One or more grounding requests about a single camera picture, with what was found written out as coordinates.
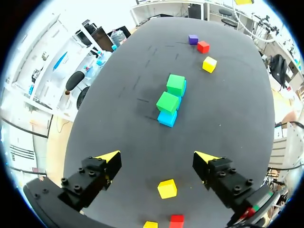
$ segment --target cube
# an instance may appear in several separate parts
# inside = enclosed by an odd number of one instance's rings
[[[177,109],[176,109],[177,111],[179,110],[180,105],[181,105],[181,96],[179,96],[178,98],[179,98],[179,105],[177,106]]]
[[[184,225],[183,215],[172,215],[169,228],[182,228]]]
[[[235,0],[237,5],[253,4],[253,0]]]
[[[189,44],[197,45],[199,41],[199,37],[197,35],[189,35],[188,40],[189,40]]]
[[[163,92],[160,99],[156,103],[158,110],[168,115],[174,115],[179,105],[179,98],[167,92]]]
[[[185,77],[179,75],[170,75],[167,82],[168,93],[175,96],[182,96],[185,86]]]
[[[166,125],[168,127],[173,127],[176,117],[177,117],[177,111],[175,111],[173,115],[169,115],[166,112],[161,111],[157,120],[163,125]]]
[[[210,45],[205,41],[198,42],[198,51],[205,54],[208,53],[210,49]]]
[[[143,228],[157,228],[157,227],[158,227],[157,222],[149,222],[149,221],[146,221],[146,223],[143,226]]]
[[[157,189],[162,199],[175,197],[177,195],[177,188],[173,179],[162,181]]]
[[[212,73],[217,65],[217,61],[211,57],[207,57],[203,62],[203,69]]]
[[[185,84],[184,84],[184,91],[182,92],[181,97],[183,97],[185,95],[186,92],[186,86],[187,86],[187,81],[185,80]]]

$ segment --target screw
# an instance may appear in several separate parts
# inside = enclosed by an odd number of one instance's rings
[[[74,191],[75,192],[81,192],[81,186],[79,186],[78,184],[77,185],[74,185]]]
[[[233,168],[233,169],[230,169],[230,173],[236,173],[237,172],[237,169]]]
[[[225,176],[226,176],[226,173],[225,173],[224,171],[219,172],[219,176],[220,176],[220,177],[225,177]]]
[[[246,185],[252,185],[253,184],[253,179],[248,179],[246,181]]]
[[[83,168],[79,168],[79,169],[78,169],[78,172],[79,172],[79,173],[84,173],[85,170],[84,170]]]
[[[236,185],[236,186],[234,186],[234,188],[233,188],[233,191],[235,192],[235,193],[238,193],[239,191],[241,191],[241,186],[239,186],[239,185]]]
[[[67,185],[67,184],[68,184],[67,178],[65,178],[65,177],[61,178],[61,183],[62,183],[63,185]]]
[[[94,176],[95,176],[95,172],[94,172],[94,171],[90,171],[90,172],[89,172],[89,176],[90,176],[90,177],[94,177]]]

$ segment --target wire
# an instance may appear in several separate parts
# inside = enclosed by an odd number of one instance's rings
[[[253,34],[251,31],[249,31],[249,29],[246,28],[246,26],[241,22],[240,18],[238,17],[237,15],[237,11],[236,11],[236,8],[235,8],[235,3],[234,3],[234,0],[232,0],[232,7],[233,7],[233,12],[234,12],[234,16],[237,18],[238,22],[244,27],[244,29],[250,34],[252,35],[253,37],[263,41],[263,42],[266,42],[266,43],[271,43],[273,41],[276,40],[276,37],[272,38],[272,39],[261,39],[259,37],[257,37],[255,34]]]
[[[263,228],[263,227],[260,227],[258,225],[254,225],[254,224],[247,224],[247,225],[244,225],[244,224],[236,224],[236,225],[232,225],[230,227],[225,227],[225,228],[240,228],[240,227],[251,227],[251,228]]]
[[[276,128],[276,127],[283,126],[283,125],[285,125],[285,124],[287,124],[287,123],[288,123],[288,122],[286,122],[286,123],[279,122],[279,123],[277,123],[277,124],[275,125],[275,128]],[[289,123],[295,124],[295,125],[297,125],[298,127],[301,127],[302,129],[304,129],[304,125],[301,124],[300,122],[297,122],[297,121],[289,121]]]
[[[298,166],[295,166],[295,167],[292,167],[292,168],[272,168],[272,167],[268,167],[269,169],[272,169],[272,170],[278,170],[278,171],[286,171],[286,170],[295,170],[297,168],[300,168],[303,164],[301,165],[298,165]]]
[[[61,130],[59,131],[59,130],[58,130],[58,116],[57,116],[56,128],[57,128],[57,131],[58,131],[59,134],[62,132],[63,126],[66,125],[67,123],[69,123],[69,121],[67,121],[66,123],[64,123],[64,124],[61,126]]]

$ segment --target table surface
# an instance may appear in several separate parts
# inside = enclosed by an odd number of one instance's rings
[[[197,34],[208,54],[188,44]],[[212,74],[202,70],[210,56]],[[156,102],[169,74],[185,76],[187,90],[173,128],[157,122]],[[120,150],[122,168],[87,216],[118,228],[145,221],[169,227],[224,227],[231,209],[207,191],[192,168],[195,150],[226,156],[259,187],[274,138],[274,104],[263,61],[250,38],[216,22],[159,18],[143,25],[108,60],[90,87],[68,141],[64,175],[88,156]],[[161,199],[157,186],[174,179],[177,197]]]

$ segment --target bag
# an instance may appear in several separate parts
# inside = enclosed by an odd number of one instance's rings
[[[280,54],[275,55],[270,59],[269,68],[272,77],[275,78],[275,80],[283,87],[283,89],[286,88],[286,60]]]

